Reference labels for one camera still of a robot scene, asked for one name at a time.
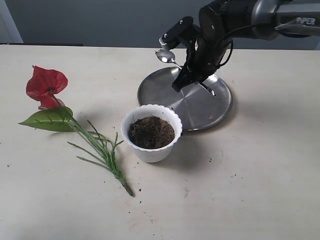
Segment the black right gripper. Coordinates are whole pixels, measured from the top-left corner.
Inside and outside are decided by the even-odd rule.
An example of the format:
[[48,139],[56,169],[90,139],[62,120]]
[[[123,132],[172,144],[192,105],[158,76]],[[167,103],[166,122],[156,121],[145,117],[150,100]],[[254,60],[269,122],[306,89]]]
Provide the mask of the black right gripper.
[[187,47],[186,62],[171,84],[172,88],[180,92],[193,83],[204,82],[223,65],[221,61],[231,46],[232,38],[226,36],[222,26],[200,26],[199,35]]

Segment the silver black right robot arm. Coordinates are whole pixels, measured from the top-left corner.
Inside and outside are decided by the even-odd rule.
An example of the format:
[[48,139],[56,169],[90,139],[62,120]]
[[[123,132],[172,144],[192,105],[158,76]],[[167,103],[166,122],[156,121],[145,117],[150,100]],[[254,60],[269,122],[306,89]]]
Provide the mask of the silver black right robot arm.
[[320,34],[318,0],[214,0],[199,11],[199,28],[177,40],[186,46],[185,63],[172,83],[179,92],[202,83],[225,65],[234,38],[270,41],[282,35],[307,38]]

